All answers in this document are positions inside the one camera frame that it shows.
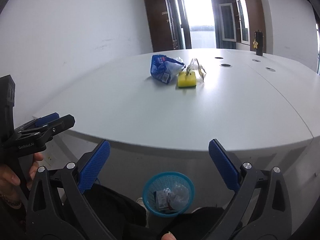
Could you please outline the person's right hand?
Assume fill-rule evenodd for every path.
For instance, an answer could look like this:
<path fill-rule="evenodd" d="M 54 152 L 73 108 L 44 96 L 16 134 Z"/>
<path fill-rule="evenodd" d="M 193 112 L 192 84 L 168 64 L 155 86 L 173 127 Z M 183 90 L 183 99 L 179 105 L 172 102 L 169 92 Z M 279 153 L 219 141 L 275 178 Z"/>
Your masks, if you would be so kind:
<path fill-rule="evenodd" d="M 176 240 L 176 237 L 171 232 L 168 232 L 161 237 L 161 240 Z"/>

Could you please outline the person's left hand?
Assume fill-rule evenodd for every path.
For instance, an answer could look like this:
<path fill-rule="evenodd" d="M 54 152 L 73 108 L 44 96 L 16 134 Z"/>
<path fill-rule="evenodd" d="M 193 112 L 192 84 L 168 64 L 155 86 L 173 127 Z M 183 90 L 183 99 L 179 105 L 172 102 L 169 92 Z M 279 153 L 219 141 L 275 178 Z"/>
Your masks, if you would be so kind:
<path fill-rule="evenodd" d="M 33 155 L 33 164 L 29 170 L 30 181 L 27 183 L 28 189 L 31 188 L 35 173 L 39 167 L 39 161 L 43 161 L 42 153 Z M 15 187 L 20 185 L 20 179 L 7 165 L 1 165 L 1 199 L 13 209 L 19 209 L 22 205 L 19 194 Z"/>

